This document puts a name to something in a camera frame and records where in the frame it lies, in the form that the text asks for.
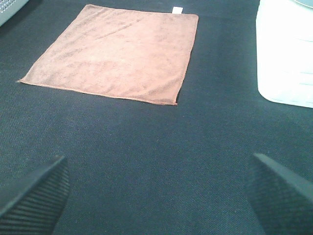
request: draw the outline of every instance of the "towel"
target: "towel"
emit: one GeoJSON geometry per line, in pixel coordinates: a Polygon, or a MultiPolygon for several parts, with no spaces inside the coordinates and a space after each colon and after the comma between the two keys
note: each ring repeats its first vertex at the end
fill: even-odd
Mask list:
{"type": "Polygon", "coordinates": [[[177,105],[198,16],[86,5],[18,82],[177,105]]]}

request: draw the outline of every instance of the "white container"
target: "white container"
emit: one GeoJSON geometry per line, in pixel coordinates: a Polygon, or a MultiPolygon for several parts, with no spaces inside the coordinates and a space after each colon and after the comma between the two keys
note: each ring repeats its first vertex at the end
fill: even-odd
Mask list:
{"type": "Polygon", "coordinates": [[[260,0],[258,89],[273,102],[313,108],[313,0],[260,0]]]}

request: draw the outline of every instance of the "floor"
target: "floor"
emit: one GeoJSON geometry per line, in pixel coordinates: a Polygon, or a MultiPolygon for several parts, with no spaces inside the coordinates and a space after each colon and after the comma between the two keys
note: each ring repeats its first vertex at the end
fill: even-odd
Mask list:
{"type": "Polygon", "coordinates": [[[257,90],[258,0],[30,0],[0,27],[0,186],[54,155],[72,191],[54,235],[264,235],[247,162],[313,181],[313,110],[257,90]],[[178,106],[16,83],[85,4],[199,15],[178,106]]]}

